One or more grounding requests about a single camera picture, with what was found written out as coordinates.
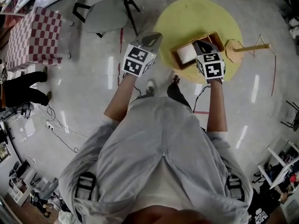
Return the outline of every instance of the red and white checkered tablecloth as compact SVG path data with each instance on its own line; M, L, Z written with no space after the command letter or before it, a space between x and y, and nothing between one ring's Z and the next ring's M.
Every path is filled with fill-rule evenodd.
M11 31L7 70L16 71L32 63L56 65L61 15L42 7L34 8Z

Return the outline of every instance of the round yellow table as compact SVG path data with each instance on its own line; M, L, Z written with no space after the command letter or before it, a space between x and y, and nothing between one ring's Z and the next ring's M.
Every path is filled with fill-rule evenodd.
M162 12L154 31L163 35L159 53L163 63L170 67L173 67L170 49L196 36L216 31L224 46L231 39L243 44L241 31L233 17L224 8L209 0L175 1ZM226 64L224 80L230 80L240 64L232 63L226 57L225 51L221 54ZM206 83L205 77L199 73L196 65L185 70L174 70L192 82Z

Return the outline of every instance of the gray chair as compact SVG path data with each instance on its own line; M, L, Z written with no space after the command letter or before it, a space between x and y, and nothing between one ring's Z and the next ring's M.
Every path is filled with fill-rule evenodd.
M133 0L101 0L92 6L85 5L85 2L86 0L76 0L73 9L73 14L85 24L84 31L96 33L102 38L101 33L124 27L129 18L138 36L129 4L132 4L138 12L140 10ZM85 18L78 12L79 7L88 9Z

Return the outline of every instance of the gray floor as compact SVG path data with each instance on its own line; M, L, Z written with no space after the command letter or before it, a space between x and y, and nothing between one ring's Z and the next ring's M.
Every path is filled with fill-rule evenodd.
M38 84L38 89L53 92L50 102L57 119L69 129L88 136L97 126L101 114L117 89L118 64L128 43L134 40L131 25L124 28L123 49L120 54L120 31L109 32L102 39L84 33L81 23L72 14L75 0L61 0L50 8L59 11L75 26L65 30L70 35L69 48L72 58L56 67L49 67L49 81ZM151 31L161 12L176 0L135 0L142 8L134 12L137 29ZM258 51L250 54L231 81L223 84L228 119L228 140L240 165L248 177L257 171L257 164L269 157L266 147L281 150L284 139L297 142L298 134L280 124L292 121L294 110L285 100L299 104L299 57L296 56L293 39L281 18L278 6L281 0L211 0L224 7L240 26L245 45L253 45L260 34L277 54L276 81L271 96L274 77L274 55ZM159 95L165 95L170 70L159 58L150 74L137 81L136 86L145 92L148 78L156 79ZM198 86L182 79L180 88L194 105ZM208 111L209 90L197 103L197 110ZM206 127L207 115L197 115ZM36 160L33 167L49 179L59 177L64 167L74 157L50 130L46 129L45 115L36 108L29 120L22 117L9 123L15 136L15 144L21 153ZM54 132L71 148L80 147L85 137L56 124Z

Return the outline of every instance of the wooden handle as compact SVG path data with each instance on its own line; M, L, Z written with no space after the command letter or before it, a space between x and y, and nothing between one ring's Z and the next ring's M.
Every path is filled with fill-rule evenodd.
M258 46L252 46L252 47L244 47L244 48L239 48L235 49L235 52L243 52L243 51L248 51L248 50L260 50L260 49L269 49L271 48L270 44L263 44L263 45L258 45Z

